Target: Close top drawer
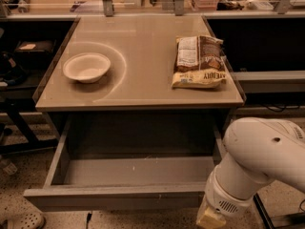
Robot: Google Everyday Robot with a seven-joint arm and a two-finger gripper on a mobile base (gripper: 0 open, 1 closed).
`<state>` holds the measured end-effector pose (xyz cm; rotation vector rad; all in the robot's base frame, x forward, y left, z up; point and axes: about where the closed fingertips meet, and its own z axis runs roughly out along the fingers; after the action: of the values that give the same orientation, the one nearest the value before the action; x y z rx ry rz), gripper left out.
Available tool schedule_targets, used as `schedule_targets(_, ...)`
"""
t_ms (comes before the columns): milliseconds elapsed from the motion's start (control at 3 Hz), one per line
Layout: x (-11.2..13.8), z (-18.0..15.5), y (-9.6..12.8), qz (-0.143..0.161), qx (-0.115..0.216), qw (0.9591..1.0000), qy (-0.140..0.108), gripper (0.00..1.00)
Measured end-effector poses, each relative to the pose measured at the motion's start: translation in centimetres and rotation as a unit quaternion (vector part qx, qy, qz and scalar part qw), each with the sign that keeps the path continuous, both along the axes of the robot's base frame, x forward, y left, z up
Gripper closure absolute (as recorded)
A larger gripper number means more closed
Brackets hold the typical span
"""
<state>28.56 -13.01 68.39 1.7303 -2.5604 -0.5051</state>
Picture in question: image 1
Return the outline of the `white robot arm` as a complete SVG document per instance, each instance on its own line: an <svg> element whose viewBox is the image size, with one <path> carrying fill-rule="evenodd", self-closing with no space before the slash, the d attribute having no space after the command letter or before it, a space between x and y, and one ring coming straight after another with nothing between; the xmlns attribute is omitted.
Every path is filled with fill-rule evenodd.
<svg viewBox="0 0 305 229"><path fill-rule="evenodd" d="M218 229L242 215L254 195L275 180L305 192L304 132L292 121L243 117L223 136L226 154L209 175L196 217L203 229Z"/></svg>

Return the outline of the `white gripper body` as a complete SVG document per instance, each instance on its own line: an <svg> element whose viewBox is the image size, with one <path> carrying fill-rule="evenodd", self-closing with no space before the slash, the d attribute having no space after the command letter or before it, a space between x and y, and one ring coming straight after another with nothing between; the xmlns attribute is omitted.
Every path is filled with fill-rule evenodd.
<svg viewBox="0 0 305 229"><path fill-rule="evenodd" d="M226 217L241 216L251 205L253 198L234 198L226 192L216 179L217 168L208 177L205 187L207 203L218 213Z"/></svg>

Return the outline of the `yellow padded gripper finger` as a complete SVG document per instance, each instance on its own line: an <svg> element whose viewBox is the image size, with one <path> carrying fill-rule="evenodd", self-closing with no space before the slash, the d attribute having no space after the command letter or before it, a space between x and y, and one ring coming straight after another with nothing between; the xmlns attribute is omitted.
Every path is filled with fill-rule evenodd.
<svg viewBox="0 0 305 229"><path fill-rule="evenodd" d="M207 196L204 196L196 216L196 225L201 229L219 229L226 225L225 217Z"/></svg>

